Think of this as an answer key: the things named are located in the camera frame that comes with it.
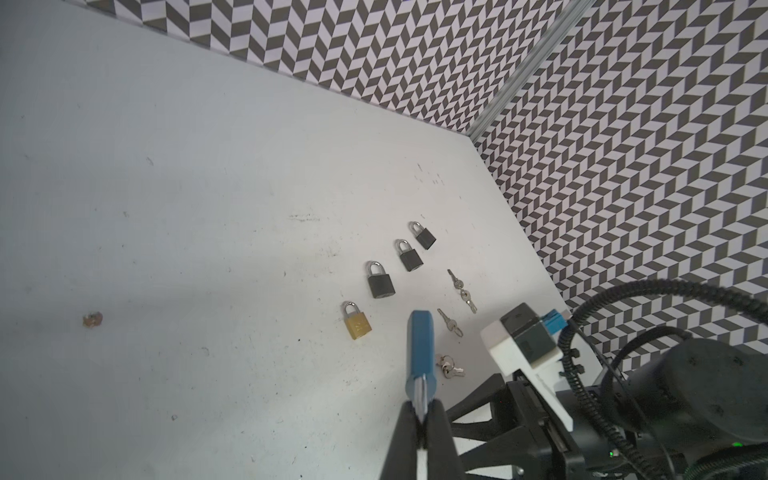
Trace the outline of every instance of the black cable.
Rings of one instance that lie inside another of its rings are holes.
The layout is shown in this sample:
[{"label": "black cable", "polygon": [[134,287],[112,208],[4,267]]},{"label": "black cable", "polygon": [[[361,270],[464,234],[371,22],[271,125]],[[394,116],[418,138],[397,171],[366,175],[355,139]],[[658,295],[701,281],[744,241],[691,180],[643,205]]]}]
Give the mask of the black cable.
[{"label": "black cable", "polygon": [[[633,296],[646,295],[679,295],[708,303],[715,303],[737,310],[744,316],[758,322],[768,324],[768,303],[722,287],[684,280],[638,280],[624,285],[613,286],[593,296],[579,306],[574,311],[573,323],[579,329],[578,327],[586,325],[589,318],[604,306]],[[587,392],[584,383],[579,378],[576,365],[571,358],[571,342],[573,342],[574,335],[576,335],[576,332],[569,324],[560,334],[558,347],[564,353],[562,363],[565,378],[576,395],[582,411],[584,411],[592,425],[616,445],[621,454],[637,470],[638,474],[647,480],[663,478],[664,476],[659,470],[649,463],[645,456],[629,443],[616,430],[616,427],[603,416],[598,402]]]},{"label": "black cable", "polygon": [[701,458],[685,469],[683,480],[705,480],[734,468],[768,463],[768,444],[732,447]]},{"label": "black cable", "polygon": [[[654,328],[650,330],[646,330],[645,332],[642,332],[640,335],[634,337],[632,340],[627,342],[627,345],[624,346],[621,350],[619,350],[619,353],[616,355],[616,358],[613,359],[611,362],[611,367],[617,369],[621,362],[629,355],[630,353],[634,352],[641,346],[645,345],[646,343],[649,343],[653,340],[659,339],[663,336],[669,336],[669,335],[676,335],[679,336],[681,339],[686,340],[689,338],[692,338],[693,335],[691,335],[690,332],[687,332],[683,329],[678,329],[673,326],[666,326],[666,325],[659,325],[655,326]],[[629,392],[627,392],[626,389],[624,389],[624,393],[629,395]],[[606,412],[608,418],[612,418],[614,420],[620,419],[621,417],[618,415],[616,410],[616,403],[614,402],[614,383],[611,381],[610,376],[604,376],[602,382],[600,382],[600,402],[603,405],[603,411]],[[626,429],[637,431],[637,425],[621,425],[625,427]]]},{"label": "black cable", "polygon": [[[603,356],[602,353],[598,352],[597,347],[595,347],[592,344],[592,342],[589,341],[589,339],[584,334],[584,332],[581,331],[581,328],[576,326],[575,323],[572,323],[573,322],[572,319],[568,320],[568,322],[571,324],[571,328],[574,328],[576,333],[579,334],[579,336],[584,340],[584,342],[587,343],[587,345],[589,345],[590,348],[592,348],[592,352],[594,352],[595,356],[598,358],[598,360],[600,360],[600,363],[602,363],[605,366],[605,368],[608,369],[608,372],[610,372],[611,375],[617,380],[617,382],[619,383],[619,386],[624,391],[624,394],[627,396],[627,398],[632,403],[632,406],[637,411],[638,416],[640,416],[641,423],[643,425],[646,425],[648,433],[650,433],[650,436],[656,441],[656,443],[661,448],[661,451],[664,453],[664,459],[667,460],[667,470],[668,470],[668,472],[670,474],[669,478],[671,480],[674,480],[675,474],[674,474],[674,463],[672,463],[672,457],[670,456],[670,453],[667,450],[667,447],[665,447],[664,444],[661,443],[661,440],[659,440],[658,435],[656,435],[656,430],[651,425],[650,421],[648,420],[648,417],[645,416],[645,412],[643,412],[643,409],[637,403],[637,400],[635,400],[634,397],[629,393],[629,389],[627,388],[626,382],[621,377],[621,374],[616,370],[616,368],[618,367],[618,364],[616,363],[616,360],[614,359],[613,362],[608,362],[608,360],[605,358],[605,356]],[[606,375],[606,376],[603,377],[603,381],[605,381],[605,379],[609,379],[609,381],[610,381],[610,378],[611,377]]]}]

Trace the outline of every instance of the black padlock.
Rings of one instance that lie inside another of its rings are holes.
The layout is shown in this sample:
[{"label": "black padlock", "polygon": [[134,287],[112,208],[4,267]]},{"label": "black padlock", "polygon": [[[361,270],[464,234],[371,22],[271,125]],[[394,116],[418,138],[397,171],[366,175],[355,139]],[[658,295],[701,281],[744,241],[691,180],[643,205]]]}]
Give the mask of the black padlock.
[{"label": "black padlock", "polygon": [[[405,244],[407,248],[405,251],[403,251],[403,249],[400,247],[403,244]],[[419,257],[419,252],[414,250],[410,243],[406,242],[405,240],[397,240],[397,250],[400,251],[400,260],[402,260],[402,264],[409,272],[416,270],[421,265],[424,265],[421,257]]]},{"label": "black padlock", "polygon": [[[416,231],[417,227],[421,229],[421,232]],[[432,235],[429,230],[422,227],[419,222],[411,222],[411,231],[425,250],[429,250],[435,242],[435,236]]]},{"label": "black padlock", "polygon": [[[374,273],[374,265],[377,265],[382,272]],[[368,285],[371,287],[373,298],[384,298],[395,294],[395,286],[392,285],[392,279],[386,274],[381,263],[370,262],[368,264],[368,273],[371,274],[371,276],[368,277]]]}]

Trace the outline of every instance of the scuff mark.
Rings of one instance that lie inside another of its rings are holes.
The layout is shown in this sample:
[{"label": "scuff mark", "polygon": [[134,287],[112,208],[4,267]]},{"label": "scuff mark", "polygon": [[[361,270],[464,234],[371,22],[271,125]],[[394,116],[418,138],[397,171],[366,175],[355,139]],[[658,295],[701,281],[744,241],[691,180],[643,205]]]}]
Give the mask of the scuff mark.
[{"label": "scuff mark", "polygon": [[89,313],[83,317],[83,326],[92,329],[101,325],[102,320],[104,320],[104,315],[101,315],[101,312]]},{"label": "scuff mark", "polygon": [[288,220],[295,220],[297,222],[319,222],[320,218],[317,215],[312,214],[296,214],[289,215]]}]

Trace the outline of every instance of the black and white patterned backdrop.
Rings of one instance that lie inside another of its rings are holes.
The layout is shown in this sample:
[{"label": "black and white patterned backdrop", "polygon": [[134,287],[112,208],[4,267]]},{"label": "black and white patterned backdrop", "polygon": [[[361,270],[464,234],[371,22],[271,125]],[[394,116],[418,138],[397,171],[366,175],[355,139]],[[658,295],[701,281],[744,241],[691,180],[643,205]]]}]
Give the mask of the black and white patterned backdrop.
[{"label": "black and white patterned backdrop", "polygon": [[71,0],[464,131],[567,0]]},{"label": "black and white patterned backdrop", "polygon": [[[69,1],[463,132],[568,0]],[[768,297],[767,29],[768,0],[597,0],[481,137],[570,306],[654,277]],[[661,323],[768,353],[765,326],[681,299],[588,333],[609,353]]]},{"label": "black and white patterned backdrop", "polygon": [[[654,277],[766,299],[767,28],[765,0],[598,0],[485,132],[569,306]],[[768,353],[765,326],[677,298],[619,303],[587,333],[609,353],[662,323]]]}]

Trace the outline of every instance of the padlock shackle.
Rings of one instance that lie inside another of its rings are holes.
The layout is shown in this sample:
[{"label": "padlock shackle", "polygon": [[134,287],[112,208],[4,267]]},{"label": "padlock shackle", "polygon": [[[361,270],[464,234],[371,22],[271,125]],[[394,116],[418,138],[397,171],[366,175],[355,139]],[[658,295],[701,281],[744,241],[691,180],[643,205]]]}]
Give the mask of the padlock shackle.
[{"label": "padlock shackle", "polygon": [[[403,255],[405,252],[409,252],[413,250],[413,247],[411,247],[411,244],[408,243],[407,240],[397,240],[396,244],[397,244],[397,250],[399,250],[400,255]],[[405,244],[408,247],[408,250],[403,250],[402,248],[400,248],[400,245],[403,245],[403,244]]]},{"label": "padlock shackle", "polygon": [[379,263],[379,262],[368,262],[368,273],[370,273],[371,276],[374,275],[374,273],[373,273],[373,266],[374,265],[376,265],[382,271],[381,273],[377,273],[376,275],[386,275],[386,271],[384,271],[384,266],[381,263]]},{"label": "padlock shackle", "polygon": [[360,309],[357,308],[357,305],[355,305],[354,302],[344,302],[344,306],[342,307],[342,310],[344,310],[344,316],[346,318],[349,318],[349,312],[346,311],[346,307],[350,305],[355,309],[355,313],[360,313]]},{"label": "padlock shackle", "polygon": [[414,235],[419,235],[421,233],[421,232],[417,232],[416,231],[416,227],[422,229],[422,232],[424,231],[424,226],[421,225],[419,222],[411,222],[409,227],[410,227],[410,229],[411,229],[411,231],[413,232]]}]

